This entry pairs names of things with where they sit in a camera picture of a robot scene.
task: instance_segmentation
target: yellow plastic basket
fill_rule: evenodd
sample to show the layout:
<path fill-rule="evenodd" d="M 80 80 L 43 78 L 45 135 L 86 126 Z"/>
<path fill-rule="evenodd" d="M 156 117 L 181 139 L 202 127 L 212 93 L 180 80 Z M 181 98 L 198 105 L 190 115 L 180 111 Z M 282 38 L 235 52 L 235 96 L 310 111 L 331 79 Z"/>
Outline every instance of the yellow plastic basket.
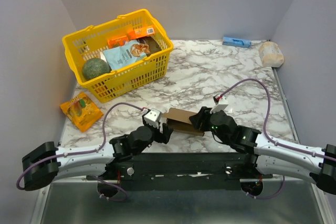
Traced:
<path fill-rule="evenodd" d="M 143 26 L 154 26 L 151 37 L 159 44 L 161 51 L 119 70 L 112 70 L 102 76 L 86 81 L 82 74 L 85 61 L 99 58 L 100 52 L 108 49 L 107 40 L 120 37 Z M 107 102 L 133 89 L 154 81 L 166 74 L 169 54 L 173 43 L 160 23 L 146 9 L 126 15 L 99 26 L 88 26 L 62 39 L 70 69 L 78 83 L 87 88 L 100 102 Z"/>

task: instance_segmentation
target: bag of bread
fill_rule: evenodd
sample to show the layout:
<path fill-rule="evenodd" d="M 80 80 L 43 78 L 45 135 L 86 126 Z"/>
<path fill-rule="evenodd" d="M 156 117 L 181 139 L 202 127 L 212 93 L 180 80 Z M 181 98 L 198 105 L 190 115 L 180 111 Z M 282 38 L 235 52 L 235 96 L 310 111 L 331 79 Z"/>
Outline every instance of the bag of bread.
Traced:
<path fill-rule="evenodd" d="M 83 92 L 71 101 L 61 104 L 60 107 L 81 132 L 86 131 L 103 116 L 97 105 Z"/>

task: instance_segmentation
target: marble tabletop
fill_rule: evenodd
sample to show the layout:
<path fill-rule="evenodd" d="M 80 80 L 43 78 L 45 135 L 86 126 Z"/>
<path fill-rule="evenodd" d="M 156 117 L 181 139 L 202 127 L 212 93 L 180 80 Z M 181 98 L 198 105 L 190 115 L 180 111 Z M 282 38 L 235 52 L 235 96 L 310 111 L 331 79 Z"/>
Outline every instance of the marble tabletop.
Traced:
<path fill-rule="evenodd" d="M 105 114 L 118 102 L 167 112 L 170 107 L 198 112 L 201 106 L 213 107 L 213 96 L 245 78 L 257 78 L 269 89 L 271 111 L 268 133 L 294 142 L 272 69 L 263 67 L 253 41 L 248 49 L 223 46 L 220 40 L 174 40 L 166 76 L 139 87 L 106 103 L 100 103 L 78 84 L 74 95 L 83 91 Z M 227 94 L 226 113 L 244 126 L 261 130 L 267 109 L 264 89 L 256 82 L 244 82 Z M 107 139 L 123 135 L 142 125 L 141 112 L 121 105 L 107 117 Z M 62 147 L 83 147 L 102 142 L 102 118 L 86 132 L 80 132 L 69 119 L 60 143 Z M 144 152 L 233 152 L 229 146 L 216 143 L 210 133 L 203 137 L 174 132 L 170 142 L 153 143 Z"/>

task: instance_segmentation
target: melon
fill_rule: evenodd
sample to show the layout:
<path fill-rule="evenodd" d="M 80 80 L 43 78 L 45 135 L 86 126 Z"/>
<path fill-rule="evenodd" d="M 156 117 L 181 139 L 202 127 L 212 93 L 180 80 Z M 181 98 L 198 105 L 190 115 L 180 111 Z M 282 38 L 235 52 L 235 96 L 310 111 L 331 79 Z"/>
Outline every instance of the melon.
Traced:
<path fill-rule="evenodd" d="M 82 68 L 83 76 L 86 80 L 92 80 L 102 74 L 110 72 L 110 66 L 99 58 L 87 60 Z"/>

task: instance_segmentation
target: cardboard box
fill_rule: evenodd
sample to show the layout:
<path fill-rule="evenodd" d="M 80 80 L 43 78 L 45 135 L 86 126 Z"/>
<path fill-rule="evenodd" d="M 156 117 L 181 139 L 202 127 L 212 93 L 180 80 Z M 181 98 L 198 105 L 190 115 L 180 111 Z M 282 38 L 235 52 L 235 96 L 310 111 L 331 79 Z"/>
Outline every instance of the cardboard box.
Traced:
<path fill-rule="evenodd" d="M 189 117 L 196 115 L 197 113 L 180 110 L 176 108 L 170 108 L 167 113 L 162 115 L 163 118 L 167 118 L 167 124 L 169 127 L 173 128 L 175 132 L 195 135 L 195 136 L 204 136 L 204 132 L 194 129 Z"/>

